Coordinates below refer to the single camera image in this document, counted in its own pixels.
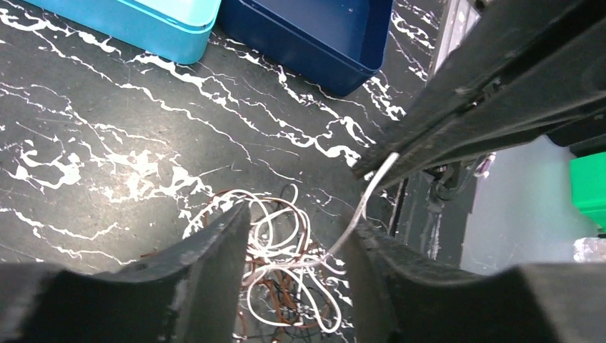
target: green box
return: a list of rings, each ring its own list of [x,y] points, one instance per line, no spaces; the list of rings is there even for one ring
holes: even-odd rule
[[[606,152],[570,161],[572,203],[606,227]]]

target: light blue bin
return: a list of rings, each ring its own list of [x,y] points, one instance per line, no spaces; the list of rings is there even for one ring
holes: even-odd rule
[[[26,0],[180,64],[200,60],[221,0]]]

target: white cable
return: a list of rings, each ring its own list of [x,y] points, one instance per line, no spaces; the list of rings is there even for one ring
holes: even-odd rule
[[[263,212],[264,216],[262,219],[251,223],[253,229],[249,233],[249,244],[247,246],[247,254],[252,255],[255,259],[262,259],[266,264],[257,267],[254,272],[249,271],[244,273],[242,277],[242,285],[247,288],[246,298],[248,309],[253,315],[253,317],[255,317],[260,322],[275,327],[301,326],[304,324],[302,322],[302,318],[300,319],[301,322],[294,324],[269,321],[259,316],[253,310],[253,307],[251,305],[252,290],[257,285],[257,282],[263,279],[267,275],[267,273],[270,273],[272,271],[281,271],[288,274],[296,283],[298,283],[297,297],[300,298],[301,294],[305,294],[307,300],[310,303],[311,309],[313,309],[314,311],[313,317],[316,319],[319,328],[324,333],[335,332],[341,327],[342,314],[339,305],[335,298],[332,296],[332,294],[328,291],[327,286],[324,285],[320,280],[318,280],[314,267],[323,266],[334,274],[345,274],[345,271],[339,271],[334,267],[330,266],[327,263],[328,257],[333,256],[339,251],[339,249],[341,249],[342,245],[346,242],[347,238],[349,238],[349,235],[357,226],[359,219],[361,217],[366,218],[366,205],[368,199],[370,198],[372,192],[380,182],[381,178],[387,173],[393,163],[396,162],[398,157],[399,155],[396,153],[391,153],[387,157],[383,165],[374,174],[374,177],[372,178],[366,190],[362,194],[362,198],[360,199],[360,202],[354,212],[351,222],[347,225],[347,228],[345,229],[343,234],[338,238],[338,240],[333,244],[333,246],[328,249],[328,251],[321,257],[307,252],[307,250],[309,249],[309,245],[312,242],[311,221],[309,220],[309,216],[307,215],[307,213],[297,208],[294,204],[297,201],[297,197],[299,195],[299,190],[296,185],[292,184],[294,188],[294,197],[291,202],[274,197],[259,198],[256,194],[250,193],[242,189],[234,189],[228,191],[218,198],[217,203],[213,202],[213,204],[216,205],[221,200],[230,201],[231,197],[233,196],[244,195],[244,200],[249,202],[249,207],[256,205],[260,207]],[[270,214],[267,211],[265,204],[272,202],[286,204],[286,207]],[[194,220],[199,220],[199,218],[203,215],[202,212],[209,211],[213,204],[210,204],[205,209],[203,209],[201,213],[198,214],[196,218],[194,218]],[[277,217],[290,212],[294,213],[293,232],[281,242],[274,242],[274,226],[272,221]],[[262,232],[265,232],[262,231],[264,227],[267,227],[267,230],[265,230],[267,232],[266,239],[262,236]],[[305,228],[304,234],[300,233],[299,229],[301,227]],[[324,297],[334,308],[336,318],[334,318],[335,321],[331,327],[326,327],[326,325],[324,324],[325,319],[323,319],[320,315],[320,310],[314,300],[314,297],[309,292],[307,286],[303,282],[304,276],[309,277],[318,286],[320,291],[323,293]]]

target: black marble table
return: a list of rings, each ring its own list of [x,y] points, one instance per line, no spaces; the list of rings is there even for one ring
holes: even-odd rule
[[[349,167],[427,80],[442,6],[396,0],[383,69],[340,99],[219,28],[180,66],[1,0],[0,259],[115,271],[201,229],[214,193],[286,184],[332,244],[364,188]],[[385,227],[393,206],[379,194],[369,216]],[[333,291],[349,318],[347,283]],[[320,338],[353,342],[351,320]]]

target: navy blue container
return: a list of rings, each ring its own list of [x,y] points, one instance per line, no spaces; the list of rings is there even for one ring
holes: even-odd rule
[[[393,0],[222,0],[233,39],[346,96],[383,65]]]

